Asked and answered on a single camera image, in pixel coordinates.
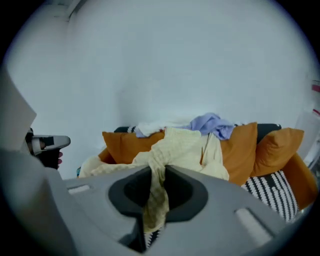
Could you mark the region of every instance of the striped cushion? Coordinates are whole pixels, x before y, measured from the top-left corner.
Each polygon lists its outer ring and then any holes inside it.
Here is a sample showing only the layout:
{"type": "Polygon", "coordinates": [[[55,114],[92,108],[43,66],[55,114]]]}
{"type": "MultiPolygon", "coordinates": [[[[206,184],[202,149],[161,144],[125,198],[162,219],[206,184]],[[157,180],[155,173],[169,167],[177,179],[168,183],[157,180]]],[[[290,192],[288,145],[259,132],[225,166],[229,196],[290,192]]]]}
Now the striped cushion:
{"type": "Polygon", "coordinates": [[[286,222],[292,221],[299,211],[296,198],[282,170],[250,177],[241,187],[268,205],[286,222]]]}

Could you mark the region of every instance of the laundry pile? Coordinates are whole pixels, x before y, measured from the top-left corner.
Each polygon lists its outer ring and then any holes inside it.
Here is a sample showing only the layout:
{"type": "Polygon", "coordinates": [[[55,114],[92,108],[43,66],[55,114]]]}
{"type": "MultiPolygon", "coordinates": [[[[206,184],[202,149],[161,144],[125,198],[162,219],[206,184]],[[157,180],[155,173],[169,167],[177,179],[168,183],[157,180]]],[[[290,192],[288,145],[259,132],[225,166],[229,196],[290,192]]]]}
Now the laundry pile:
{"type": "Polygon", "coordinates": [[[207,113],[188,124],[139,124],[133,129],[136,136],[131,135],[130,138],[125,133],[103,132],[107,149],[99,156],[87,159],[81,166],[79,177],[149,165],[151,187],[143,209],[143,224],[145,232],[153,232],[164,225],[169,211],[168,195],[164,188],[165,166],[175,165],[229,180],[228,171],[223,165],[220,140],[229,139],[234,127],[216,114],[207,113]]]}

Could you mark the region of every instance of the yellow cloth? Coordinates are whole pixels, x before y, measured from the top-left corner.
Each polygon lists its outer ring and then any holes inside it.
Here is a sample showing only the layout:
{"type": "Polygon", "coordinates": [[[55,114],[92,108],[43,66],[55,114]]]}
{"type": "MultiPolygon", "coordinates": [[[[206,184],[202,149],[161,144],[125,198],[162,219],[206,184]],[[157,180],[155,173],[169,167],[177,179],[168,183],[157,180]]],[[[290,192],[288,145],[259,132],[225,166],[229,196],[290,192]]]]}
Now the yellow cloth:
{"type": "Polygon", "coordinates": [[[94,157],[82,165],[79,177],[149,165],[152,171],[151,187],[149,199],[143,209],[143,225],[144,232],[154,232],[163,226],[169,211],[168,195],[164,188],[165,166],[174,165],[228,180],[229,174],[222,159],[220,141],[214,134],[201,136],[199,131],[168,127],[164,139],[154,144],[149,152],[140,152],[132,164],[100,162],[99,165],[99,158],[94,157]]]}

